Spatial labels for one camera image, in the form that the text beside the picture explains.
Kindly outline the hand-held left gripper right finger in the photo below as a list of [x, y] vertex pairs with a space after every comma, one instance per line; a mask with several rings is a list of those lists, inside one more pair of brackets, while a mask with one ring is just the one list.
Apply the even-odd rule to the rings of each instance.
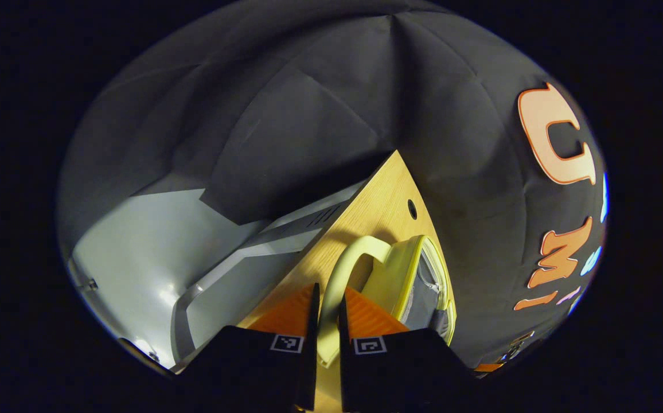
[[347, 289], [338, 315], [344, 413], [466, 413], [478, 382], [429, 328], [411, 330]]

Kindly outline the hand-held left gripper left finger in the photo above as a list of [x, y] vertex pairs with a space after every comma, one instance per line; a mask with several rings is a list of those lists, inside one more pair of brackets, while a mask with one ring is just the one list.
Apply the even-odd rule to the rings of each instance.
[[180, 374], [208, 413], [315, 408], [320, 285], [300, 288], [246, 328], [225, 326]]

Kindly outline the pale yellow suitcase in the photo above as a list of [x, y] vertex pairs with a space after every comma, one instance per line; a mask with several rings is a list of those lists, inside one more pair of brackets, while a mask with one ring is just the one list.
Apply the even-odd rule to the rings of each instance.
[[341, 355], [339, 319], [347, 311], [357, 351], [381, 353], [382, 337], [431, 329], [453, 339], [457, 309], [449, 271], [433, 240], [417, 235], [394, 244], [365, 236], [342, 252], [323, 296], [317, 358], [328, 368]]

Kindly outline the black backdrop cloth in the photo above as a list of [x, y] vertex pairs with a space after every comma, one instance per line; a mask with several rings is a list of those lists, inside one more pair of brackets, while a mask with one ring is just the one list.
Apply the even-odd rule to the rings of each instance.
[[549, 337], [590, 287], [604, 157], [567, 89], [424, 0], [241, 0], [122, 69], [83, 115], [57, 191], [61, 254], [114, 339], [166, 368], [174, 306], [201, 346], [279, 284], [260, 257], [200, 286], [271, 222], [398, 152], [428, 209], [469, 368]]

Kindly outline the grey metal table frame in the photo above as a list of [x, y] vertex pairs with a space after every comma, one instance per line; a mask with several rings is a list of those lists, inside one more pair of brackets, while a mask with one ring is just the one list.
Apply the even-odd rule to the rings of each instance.
[[295, 210], [248, 238], [178, 298], [171, 316], [172, 373], [180, 373], [224, 326], [237, 326], [287, 276], [365, 181]]

